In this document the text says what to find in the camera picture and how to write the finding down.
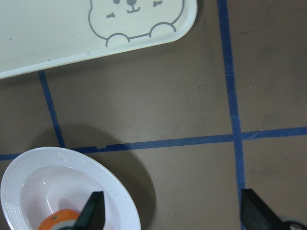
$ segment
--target bear nose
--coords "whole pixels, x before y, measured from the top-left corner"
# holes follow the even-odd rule
[[[130,6],[134,6],[136,4],[136,0],[127,0],[127,4]]]

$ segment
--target white tray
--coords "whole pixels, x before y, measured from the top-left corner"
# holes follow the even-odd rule
[[[196,0],[1,0],[0,79],[175,41]]]

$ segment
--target orange fruit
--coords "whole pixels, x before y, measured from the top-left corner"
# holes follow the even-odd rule
[[[59,224],[68,220],[77,220],[80,213],[71,209],[63,209],[58,212],[55,212],[51,216],[48,216],[43,222],[39,225],[37,230],[50,230],[56,224]]]

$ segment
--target blue tape line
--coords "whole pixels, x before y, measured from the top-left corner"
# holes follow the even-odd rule
[[[242,133],[242,139],[255,140],[259,138],[282,138],[282,137],[304,136],[304,135],[307,135],[307,127],[245,132]],[[207,136],[207,137],[156,140],[156,141],[147,141],[147,142],[107,145],[104,148],[91,146],[91,147],[74,148],[72,150],[87,154],[95,152],[141,150],[141,149],[175,147],[175,146],[184,146],[184,145],[223,143],[231,141],[233,141],[233,135],[226,134],[226,135]],[[0,155],[0,161],[14,160],[20,154],[21,153]],[[244,188],[245,184],[238,183],[237,186],[238,189],[241,190],[242,188]]]
[[[143,150],[143,149],[186,146],[186,145],[211,144],[211,143],[221,143],[221,142],[231,142],[231,141],[233,141],[232,135],[226,134],[226,135],[195,137],[195,138],[180,138],[180,139],[115,144],[115,145],[107,145],[100,149],[93,146],[86,148],[75,148],[73,150],[81,153],[113,152],[113,151]]]
[[[61,128],[60,128],[59,123],[58,123],[57,114],[56,114],[56,111],[54,109],[54,104],[53,104],[51,93],[50,93],[50,90],[49,90],[49,87],[48,87],[45,72],[43,70],[41,70],[41,71],[38,72],[38,75],[39,75],[40,82],[41,82],[42,87],[43,87],[45,99],[46,99],[46,102],[47,102],[47,105],[48,105],[48,110],[49,110],[49,113],[50,113],[50,116],[51,116],[52,124],[53,124],[54,131],[55,131],[57,139],[58,139],[59,146],[62,147],[62,148],[65,148],[66,147],[65,141],[64,141],[64,138],[63,138],[63,135],[62,135],[62,132],[61,132]]]
[[[229,30],[229,19],[227,1],[218,0],[218,13],[220,21],[220,31],[222,39],[222,49],[224,58],[224,68],[228,93],[228,104],[231,116],[232,130],[234,136],[235,157],[236,157],[236,182],[238,188],[238,198],[241,200],[241,189],[245,188],[244,155],[241,138],[241,125],[236,98],[235,73],[231,49],[231,38]]]
[[[9,161],[14,160],[16,157],[21,155],[21,153],[13,153],[13,154],[4,154],[0,155],[0,161]]]
[[[282,128],[275,130],[253,131],[242,133],[243,140],[255,140],[259,138],[282,138],[307,135],[307,127]]]

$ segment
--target cartoon bear face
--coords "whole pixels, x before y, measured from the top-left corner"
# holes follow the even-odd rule
[[[128,41],[151,37],[155,27],[166,24],[176,31],[185,0],[90,0],[89,24],[98,37],[122,35]]]

